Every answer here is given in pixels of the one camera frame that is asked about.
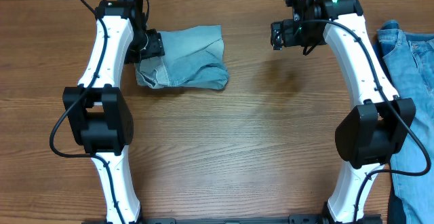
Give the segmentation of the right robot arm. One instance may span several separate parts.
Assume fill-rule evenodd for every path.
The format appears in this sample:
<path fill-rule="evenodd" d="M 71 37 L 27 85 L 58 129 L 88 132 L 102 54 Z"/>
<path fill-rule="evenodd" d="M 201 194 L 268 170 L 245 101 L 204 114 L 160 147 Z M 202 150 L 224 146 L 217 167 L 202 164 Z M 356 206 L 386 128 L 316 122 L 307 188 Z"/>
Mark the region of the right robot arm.
<path fill-rule="evenodd" d="M 376 173 L 398 153 L 415 113 L 387 79 L 370 43 L 359 0 L 286 0 L 292 18 L 271 25 L 275 50 L 319 45 L 333 51 L 350 97 L 350 113 L 335 131 L 342 166 L 319 214 L 293 214 L 291 223 L 380 223 L 363 211 Z"/>

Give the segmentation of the light blue denim shorts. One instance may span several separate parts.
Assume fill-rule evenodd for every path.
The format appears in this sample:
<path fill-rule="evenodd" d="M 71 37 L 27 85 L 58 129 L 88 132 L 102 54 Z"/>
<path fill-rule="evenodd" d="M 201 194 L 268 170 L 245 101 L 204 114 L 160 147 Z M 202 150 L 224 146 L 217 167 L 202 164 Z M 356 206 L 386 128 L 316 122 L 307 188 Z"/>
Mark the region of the light blue denim shorts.
<path fill-rule="evenodd" d="M 225 88 L 229 72 L 223 62 L 224 41 L 220 25 L 162 31 L 161 37 L 165 54 L 135 65 L 139 86 L 152 89 Z"/>

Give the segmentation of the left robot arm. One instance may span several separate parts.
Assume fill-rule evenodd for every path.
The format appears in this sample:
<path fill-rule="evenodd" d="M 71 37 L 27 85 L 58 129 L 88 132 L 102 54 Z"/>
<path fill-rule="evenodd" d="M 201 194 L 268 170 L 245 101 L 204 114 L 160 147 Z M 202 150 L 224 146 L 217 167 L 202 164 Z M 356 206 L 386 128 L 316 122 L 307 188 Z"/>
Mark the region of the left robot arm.
<path fill-rule="evenodd" d="M 67 119 L 81 158 L 94 163 L 106 201 L 104 223 L 143 223 L 128 160 L 134 120 L 121 93 L 127 64 L 165 54 L 161 34 L 148 29 L 149 0 L 100 0 L 90 11 L 96 19 L 96 38 L 89 62 L 75 87 L 62 95 L 65 112 L 50 134 L 50 148 Z"/>

